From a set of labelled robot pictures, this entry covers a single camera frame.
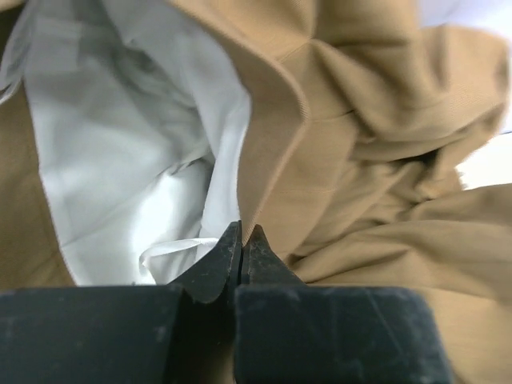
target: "tan jacket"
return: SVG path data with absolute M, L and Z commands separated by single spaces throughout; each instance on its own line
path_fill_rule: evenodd
M 461 192 L 454 171 L 498 129 L 504 42 L 420 30 L 411 0 L 170 3 L 222 44 L 252 96 L 245 239 L 262 224 L 309 283 L 415 289 L 458 383 L 510 382 L 512 186 Z M 0 14 L 2 42 L 15 17 Z M 23 92 L 0 107 L 0 147 L 0 288 L 71 284 Z

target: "brown fabric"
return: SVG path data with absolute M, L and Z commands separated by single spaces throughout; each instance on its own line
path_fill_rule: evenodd
M 0 13 L 0 47 L 19 10 Z M 25 92 L 0 106 L 0 290 L 70 286 L 38 173 Z
M 409 0 L 172 3 L 224 45 L 253 96 L 246 237 L 262 224 L 310 283 L 416 289 L 458 383 L 509 382 L 512 187 L 461 192 L 454 172 L 498 128 L 505 44 L 420 30 Z

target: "wrinkled cloth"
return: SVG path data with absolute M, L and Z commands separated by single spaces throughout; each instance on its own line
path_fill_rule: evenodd
M 169 3 L 220 42 L 253 100 L 238 170 L 244 239 L 263 225 L 310 284 L 416 290 L 457 384 L 509 382 L 512 186 L 462 191 L 454 169 L 499 131 L 506 44 L 422 29 L 411 0 Z M 15 250 L 25 264 L 48 242 L 58 251 L 23 95 L 2 108 L 19 114 L 0 110 L 0 197 L 17 208 L 0 219 L 10 234 L 0 235 L 0 270 L 17 273 Z M 24 152 L 6 154 L 9 140 Z M 26 282 L 40 262 L 30 268 Z M 230 382 L 229 367 L 218 382 Z

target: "brown garment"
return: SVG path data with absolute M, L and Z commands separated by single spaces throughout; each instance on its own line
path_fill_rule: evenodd
M 170 2 L 219 40 L 253 99 L 245 239 L 262 224 L 310 283 L 417 290 L 458 383 L 509 382 L 512 186 L 461 192 L 454 171 L 498 128 L 505 44 L 420 30 L 412 0 Z M 40 278 L 62 260 L 30 130 L 20 93 L 0 109 L 0 288 L 59 283 Z

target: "white lining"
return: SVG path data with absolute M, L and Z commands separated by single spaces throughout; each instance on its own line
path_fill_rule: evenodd
M 45 0 L 29 55 L 40 175 L 77 284 L 167 283 L 239 220 L 250 96 L 195 22 L 163 0 Z M 162 243 L 172 256 L 143 265 Z

